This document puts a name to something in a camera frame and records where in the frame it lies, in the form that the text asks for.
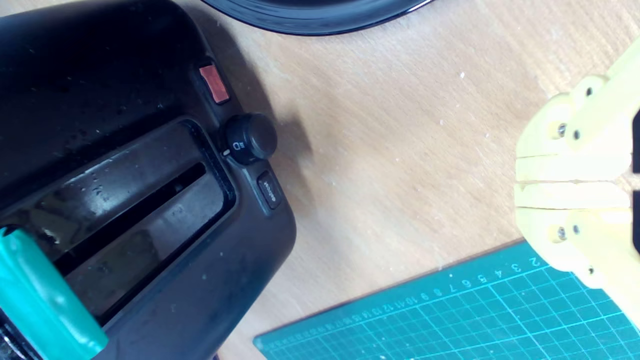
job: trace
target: black plate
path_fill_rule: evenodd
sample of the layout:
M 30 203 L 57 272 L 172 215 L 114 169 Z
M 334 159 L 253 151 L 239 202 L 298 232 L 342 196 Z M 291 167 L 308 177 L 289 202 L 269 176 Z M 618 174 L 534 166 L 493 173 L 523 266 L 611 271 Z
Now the black plate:
M 432 0 L 203 0 L 249 25 L 292 35 L 334 35 L 369 28 Z

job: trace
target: plastic part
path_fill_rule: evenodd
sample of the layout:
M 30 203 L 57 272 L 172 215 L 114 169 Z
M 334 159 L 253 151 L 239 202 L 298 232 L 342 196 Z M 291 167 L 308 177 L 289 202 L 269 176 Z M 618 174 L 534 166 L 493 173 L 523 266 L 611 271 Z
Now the plastic part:
M 602 288 L 640 325 L 640 254 L 630 195 L 613 180 L 630 170 L 640 109 L 640 40 L 603 76 L 588 76 L 533 117 L 516 148 L 516 222 L 551 266 Z
M 87 360 L 106 334 L 35 241 L 0 229 L 0 307 L 45 360 Z
M 273 155 L 278 147 L 278 134 L 266 115 L 247 113 L 229 119 L 227 145 L 237 162 L 251 165 Z

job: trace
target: red button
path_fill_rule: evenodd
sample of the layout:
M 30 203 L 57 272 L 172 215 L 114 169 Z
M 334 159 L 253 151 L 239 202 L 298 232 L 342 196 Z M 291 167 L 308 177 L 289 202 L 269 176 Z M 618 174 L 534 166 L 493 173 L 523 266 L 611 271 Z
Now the red button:
M 213 95 L 213 101 L 215 101 L 216 104 L 229 100 L 229 93 L 215 65 L 201 67 L 200 75 L 202 75 L 207 85 L 209 85 L 209 90 L 211 90 L 211 95 Z

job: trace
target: black round object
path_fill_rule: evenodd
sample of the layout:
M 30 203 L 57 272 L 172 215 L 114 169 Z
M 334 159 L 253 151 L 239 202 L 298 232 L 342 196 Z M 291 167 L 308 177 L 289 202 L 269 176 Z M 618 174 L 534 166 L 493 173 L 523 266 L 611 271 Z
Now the black round object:
M 292 35 L 334 35 L 369 28 L 432 0 L 203 0 L 249 25 Z
M 268 159 L 278 146 L 275 127 L 266 115 L 260 113 L 232 117 L 226 134 L 231 156 L 244 165 Z

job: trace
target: grid lines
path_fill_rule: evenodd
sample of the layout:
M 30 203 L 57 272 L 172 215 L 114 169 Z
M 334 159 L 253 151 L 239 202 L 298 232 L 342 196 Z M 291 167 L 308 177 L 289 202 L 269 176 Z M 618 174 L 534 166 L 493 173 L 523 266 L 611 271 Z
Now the grid lines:
M 528 244 L 500 252 L 489 256 L 521 260 L 493 273 L 479 272 L 478 261 L 464 263 L 277 329 L 255 344 L 269 360 L 640 359 L 640 332 L 602 290 L 544 264 Z M 388 301 L 386 292 L 404 300 Z M 326 325 L 312 326 L 319 323 Z

